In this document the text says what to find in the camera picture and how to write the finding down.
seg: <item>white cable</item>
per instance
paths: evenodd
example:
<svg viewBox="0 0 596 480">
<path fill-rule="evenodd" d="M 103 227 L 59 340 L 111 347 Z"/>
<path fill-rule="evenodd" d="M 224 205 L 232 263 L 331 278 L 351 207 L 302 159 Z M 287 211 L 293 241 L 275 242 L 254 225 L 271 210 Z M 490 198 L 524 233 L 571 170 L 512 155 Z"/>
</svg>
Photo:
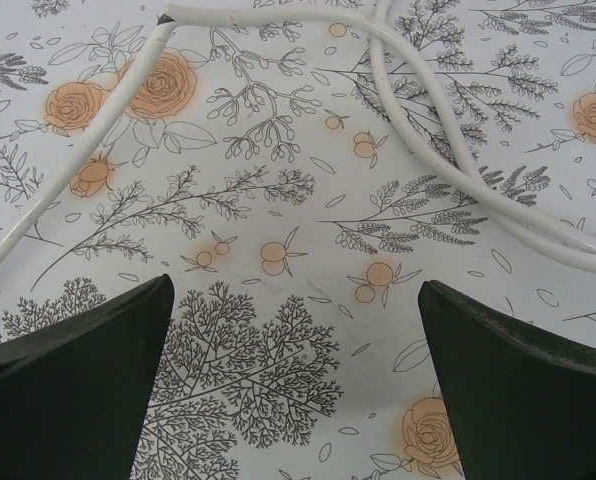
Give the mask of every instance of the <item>white cable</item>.
<svg viewBox="0 0 596 480">
<path fill-rule="evenodd" d="M 384 22 L 386 20 L 387 11 L 391 6 L 392 0 L 379 0 L 378 6 L 374 13 L 377 20 Z M 417 135 L 413 127 L 410 125 L 407 117 L 402 112 L 398 98 L 393 93 L 391 89 L 390 82 L 388 80 L 388 73 L 387 73 L 387 66 L 385 63 L 384 53 L 383 53 L 383 44 L 379 38 L 375 36 L 371 37 L 370 41 L 370 58 L 371 58 L 371 69 L 374 78 L 374 83 L 376 85 L 376 90 L 378 91 L 378 96 L 380 97 L 380 102 L 385 108 L 389 119 L 391 120 L 392 124 L 398 125 L 398 129 L 408 130 L 409 136 Z M 455 119 L 455 115 L 453 110 L 449 114 L 451 119 Z M 443 128 L 445 129 L 445 133 L 447 133 L 447 137 L 451 138 L 450 145 L 452 147 L 454 156 L 460 169 L 467 173 L 470 177 L 474 180 L 478 181 L 482 185 L 486 185 L 485 181 L 480 175 L 478 168 L 476 167 L 476 163 L 473 160 L 473 157 L 469 153 L 469 150 L 466 148 L 466 143 L 462 136 L 462 132 L 460 131 L 460 127 L 458 123 L 455 122 L 454 125 L 447 125 L 444 123 L 443 118 L 441 116 L 441 123 L 443 124 Z M 454 145 L 460 145 L 464 148 L 455 148 Z M 427 156 L 438 156 L 436 152 L 434 152 L 426 143 L 422 145 L 422 148 L 426 150 Z M 537 233 L 532 232 L 531 230 L 525 228 L 523 225 L 514 222 L 504 216 L 499 215 L 497 212 L 492 211 L 490 208 L 487 208 L 486 205 L 483 205 L 483 209 L 485 210 L 488 215 L 495 219 L 500 226 L 507 231 L 510 235 L 515 237 L 518 241 L 523 243 L 528 248 L 535 250 L 536 252 L 551 258 L 559 263 L 563 263 L 565 265 L 582 269 L 582 270 L 592 270 L 596 273 L 596 255 L 589 254 L 586 252 L 582 252 L 575 248 L 566 247 L 560 243 L 553 242 Z"/>
<path fill-rule="evenodd" d="M 382 18 L 386 14 L 388 5 L 389 2 L 379 4 L 378 13 Z M 372 68 L 381 102 L 388 112 L 394 128 L 425 165 L 432 168 L 454 187 L 477 199 L 503 228 L 525 245 L 561 263 L 596 273 L 596 238 L 520 205 L 494 192 L 484 184 L 473 164 L 443 86 L 418 51 L 381 20 L 348 9 L 319 6 L 228 10 L 167 5 L 166 13 L 174 21 L 163 23 L 154 29 L 131 69 L 115 88 L 78 143 L 59 164 L 51 177 L 42 184 L 11 223 L 0 233 L 0 264 L 29 228 L 38 221 L 51 202 L 65 189 L 69 181 L 98 147 L 107 131 L 127 108 L 151 68 L 158 61 L 171 32 L 176 27 L 195 25 L 234 28 L 287 20 L 321 20 L 354 25 L 372 34 Z M 473 178 L 449 165 L 431 150 L 424 139 L 409 126 L 406 116 L 394 101 L 396 99 L 387 79 L 384 60 L 376 61 L 383 55 L 380 40 L 391 45 L 419 75 L 421 83 L 427 89 L 429 97 L 438 111 L 458 164 Z M 533 229 L 553 237 L 553 241 L 547 240 L 522 225 L 531 226 Z M 556 241 L 567 242 L 577 248 L 564 247 Z"/>
</svg>

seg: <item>dark green object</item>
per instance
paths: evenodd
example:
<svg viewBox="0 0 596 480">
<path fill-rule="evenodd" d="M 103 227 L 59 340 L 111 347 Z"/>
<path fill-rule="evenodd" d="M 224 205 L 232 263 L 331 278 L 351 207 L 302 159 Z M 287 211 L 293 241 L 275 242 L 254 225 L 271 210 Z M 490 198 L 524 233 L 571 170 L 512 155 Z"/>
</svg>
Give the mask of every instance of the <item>dark green object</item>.
<svg viewBox="0 0 596 480">
<path fill-rule="evenodd" d="M 0 480 L 126 480 L 174 289 L 154 279 L 0 345 Z"/>
<path fill-rule="evenodd" d="M 596 349 L 436 281 L 419 306 L 467 480 L 596 480 Z"/>
</svg>

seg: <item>patterned surface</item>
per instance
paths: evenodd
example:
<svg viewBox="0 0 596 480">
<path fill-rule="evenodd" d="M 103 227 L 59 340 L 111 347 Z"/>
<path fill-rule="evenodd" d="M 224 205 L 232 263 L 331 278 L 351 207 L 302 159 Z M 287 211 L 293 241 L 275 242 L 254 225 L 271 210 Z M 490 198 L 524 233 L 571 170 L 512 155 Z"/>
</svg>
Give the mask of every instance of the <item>patterned surface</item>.
<svg viewBox="0 0 596 480">
<path fill-rule="evenodd" d="M 390 23 L 445 83 L 488 184 L 596 234 L 596 0 L 396 3 Z M 0 228 L 163 4 L 0 2 Z M 420 167 L 385 121 L 367 47 L 342 24 L 177 30 L 0 270 L 0 342 L 174 279 L 133 478 L 459 478 L 416 306 L 426 279 L 596 347 L 596 276 L 506 238 Z M 451 162 L 424 87 L 386 59 Z"/>
</svg>

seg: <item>floral patterned paper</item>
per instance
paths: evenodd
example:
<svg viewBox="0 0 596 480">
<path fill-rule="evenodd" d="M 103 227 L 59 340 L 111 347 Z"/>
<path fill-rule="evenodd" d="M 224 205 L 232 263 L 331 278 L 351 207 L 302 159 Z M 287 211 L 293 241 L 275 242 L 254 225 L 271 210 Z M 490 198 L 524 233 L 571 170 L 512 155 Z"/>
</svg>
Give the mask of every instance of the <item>floral patterned paper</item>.
<svg viewBox="0 0 596 480">
<path fill-rule="evenodd" d="M 0 229 L 164 3 L 0 2 Z M 394 3 L 389 24 L 445 85 L 487 184 L 596 235 L 596 0 Z M 424 85 L 385 60 L 409 121 L 454 163 Z M 420 166 L 380 104 L 366 34 L 342 23 L 177 29 L 0 270 L 0 342 L 163 273 L 176 307 L 136 480 L 461 478 L 425 280 L 596 347 L 596 276 L 528 251 Z"/>
</svg>

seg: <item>orange berry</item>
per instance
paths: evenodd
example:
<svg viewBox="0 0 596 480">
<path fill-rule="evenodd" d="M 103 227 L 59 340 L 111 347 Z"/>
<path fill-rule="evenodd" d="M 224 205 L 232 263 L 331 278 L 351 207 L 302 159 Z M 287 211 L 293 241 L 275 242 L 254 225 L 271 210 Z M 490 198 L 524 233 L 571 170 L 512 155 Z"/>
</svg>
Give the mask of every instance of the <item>orange berry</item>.
<svg viewBox="0 0 596 480">
<path fill-rule="evenodd" d="M 354 147 L 354 153 L 361 158 L 371 158 L 374 156 L 376 151 L 374 150 L 374 146 L 371 143 L 360 142 Z"/>
<path fill-rule="evenodd" d="M 376 298 L 376 291 L 369 285 L 361 285 L 356 289 L 356 300 L 360 303 L 371 303 Z"/>
<path fill-rule="evenodd" d="M 386 263 L 374 263 L 367 269 L 367 280 L 372 285 L 384 287 L 394 280 L 394 271 Z"/>
<path fill-rule="evenodd" d="M 285 262 L 280 260 L 279 262 L 268 262 L 265 260 L 262 262 L 262 269 L 267 275 L 275 277 L 285 271 Z"/>
<path fill-rule="evenodd" d="M 231 250 L 231 247 L 229 246 L 228 243 L 220 242 L 220 243 L 216 244 L 216 246 L 214 247 L 214 250 L 216 250 L 216 253 L 218 255 L 227 255 L 229 253 L 229 250 Z"/>
<path fill-rule="evenodd" d="M 200 252 L 196 255 L 196 263 L 201 267 L 208 267 L 211 265 L 212 260 L 211 253 L 209 252 Z"/>
<path fill-rule="evenodd" d="M 369 134 L 367 132 L 360 132 L 357 133 L 356 136 L 354 137 L 354 143 L 361 143 L 361 142 L 371 142 L 371 137 L 369 136 Z"/>
<path fill-rule="evenodd" d="M 329 33 L 334 37 L 344 37 L 347 34 L 347 27 L 342 23 L 332 23 L 329 25 Z"/>
<path fill-rule="evenodd" d="M 325 120 L 325 126 L 330 130 L 336 130 L 340 127 L 340 119 L 338 117 L 329 117 Z"/>
<path fill-rule="evenodd" d="M 260 256 L 268 262 L 281 262 L 287 256 L 287 249 L 282 243 L 267 243 L 260 250 Z"/>
</svg>

